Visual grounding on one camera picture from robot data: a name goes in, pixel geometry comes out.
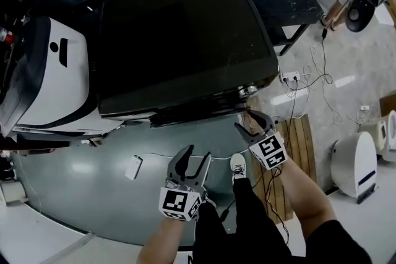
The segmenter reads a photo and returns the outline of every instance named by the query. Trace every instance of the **white cable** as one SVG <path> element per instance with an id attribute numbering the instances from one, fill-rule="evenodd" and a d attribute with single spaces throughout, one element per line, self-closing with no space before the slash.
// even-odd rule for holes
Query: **white cable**
<path id="1" fill-rule="evenodd" d="M 243 154 L 245 152 L 249 151 L 249 149 L 247 148 L 246 150 L 243 150 L 241 152 L 237 152 L 235 154 Z M 145 156 L 145 155 L 155 155 L 155 156 L 161 156 L 162 158 L 174 158 L 174 156 L 169 156 L 169 155 L 162 155 L 162 154 L 157 154 L 157 153 L 143 153 L 143 154 L 139 154 L 138 156 Z M 205 156 L 200 156 L 200 155 L 191 155 L 191 158 L 204 158 Z M 227 158 L 216 158 L 214 156 L 212 156 L 212 160 L 229 160 L 232 157 L 229 156 Z"/>
<path id="2" fill-rule="evenodd" d="M 19 156 L 18 156 L 18 159 L 19 159 L 20 168 L 21 168 L 21 170 L 22 170 L 22 172 L 23 172 L 23 174 L 24 174 L 24 176 L 25 176 L 26 182 L 27 182 L 27 184 L 29 185 L 29 187 L 31 188 L 31 190 L 35 193 L 36 198 L 38 199 L 38 203 L 40 204 L 40 209 L 38 210 L 38 212 L 39 212 L 39 214 L 41 214 L 42 204 L 41 204 L 40 196 L 36 193 L 36 190 L 35 190 L 35 189 L 32 187 L 32 185 L 30 184 L 29 179 L 28 179 L 27 176 L 26 176 L 26 173 L 25 173 L 25 170 L 24 170 L 24 166 L 22 165 L 22 161 L 20 160 L 20 157 L 19 157 Z"/>

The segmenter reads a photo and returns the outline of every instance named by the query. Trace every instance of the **power outlet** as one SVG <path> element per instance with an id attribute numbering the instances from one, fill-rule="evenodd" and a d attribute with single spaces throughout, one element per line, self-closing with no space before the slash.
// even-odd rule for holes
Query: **power outlet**
<path id="1" fill-rule="evenodd" d="M 300 80 L 299 72 L 281 73 L 279 75 L 281 82 L 294 82 L 296 80 L 295 77 Z"/>

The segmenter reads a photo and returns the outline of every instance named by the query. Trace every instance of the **wooden pallet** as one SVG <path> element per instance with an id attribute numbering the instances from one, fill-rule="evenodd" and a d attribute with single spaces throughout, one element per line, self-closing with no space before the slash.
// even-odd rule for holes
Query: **wooden pallet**
<path id="1" fill-rule="evenodd" d="M 251 98 L 249 100 L 251 109 L 260 109 L 258 100 Z M 252 133 L 262 132 L 257 123 L 247 114 L 243 116 L 245 127 L 250 127 Z M 314 145 L 312 142 L 311 127 L 309 125 L 308 115 L 305 114 L 300 119 L 292 119 L 291 125 L 287 121 L 280 122 L 276 125 L 277 131 L 280 132 L 284 139 L 286 151 L 290 158 L 314 181 L 316 182 Z M 288 131 L 290 130 L 290 141 L 288 142 Z M 289 199 L 286 196 L 280 179 L 276 177 L 270 190 L 269 203 L 265 200 L 268 195 L 269 183 L 275 170 L 267 171 L 251 154 L 251 166 L 253 175 L 253 184 L 258 182 L 254 189 L 256 195 L 261 199 L 267 211 L 268 217 L 274 223 L 280 223 L 279 218 L 271 210 L 271 206 L 286 221 L 293 218 L 293 209 Z"/>

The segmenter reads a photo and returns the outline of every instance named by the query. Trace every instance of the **black pants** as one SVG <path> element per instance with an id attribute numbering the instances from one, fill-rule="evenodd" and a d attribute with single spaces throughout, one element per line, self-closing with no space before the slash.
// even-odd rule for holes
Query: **black pants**
<path id="1" fill-rule="evenodd" d="M 196 263 L 263 263 L 269 258 L 290 257 L 282 235 L 268 218 L 264 205 L 254 194 L 248 178 L 234 182 L 236 234 L 227 234 L 215 207 L 199 207 L 196 241 L 192 251 Z"/>

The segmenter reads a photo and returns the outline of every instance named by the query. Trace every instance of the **concrete floor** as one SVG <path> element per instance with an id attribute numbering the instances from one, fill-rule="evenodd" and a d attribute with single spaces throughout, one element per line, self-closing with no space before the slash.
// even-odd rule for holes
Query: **concrete floor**
<path id="1" fill-rule="evenodd" d="M 317 72 L 312 63 L 311 48 L 319 67 L 323 68 L 322 28 L 310 26 L 306 33 L 279 59 L 283 72 L 310 72 L 312 82 Z M 332 186 L 329 150 L 336 140 L 352 134 L 357 124 L 346 118 L 355 117 L 362 104 L 375 105 L 381 96 L 394 90 L 395 29 L 373 21 L 361 33 L 340 27 L 329 33 L 324 45 L 327 73 L 334 80 L 325 86 L 329 103 L 341 113 L 343 121 L 335 125 L 335 113 L 324 100 L 319 80 L 308 91 L 301 90 L 296 98 L 295 115 L 309 114 L 319 185 Z M 259 92 L 262 110 L 269 115 L 289 117 L 291 99 L 287 87 L 278 80 Z M 194 154 L 212 151 L 214 156 L 228 157 L 246 148 L 233 128 L 236 117 L 216 121 L 150 130 L 147 125 L 126 127 L 113 132 L 99 148 L 75 145 L 49 155 L 16 156 L 17 172 L 31 204 L 71 226 L 117 241 L 144 244 L 160 221 L 157 210 L 159 188 L 165 180 L 169 159 L 147 156 L 139 177 L 130 181 L 125 170 L 130 157 L 146 152 L 174 155 L 191 143 Z M 232 199 L 228 161 L 214 161 L 208 187 L 220 206 L 219 213 Z M 225 226 L 235 229 L 232 209 Z M 193 223 L 189 223 L 182 245 L 194 240 Z"/>

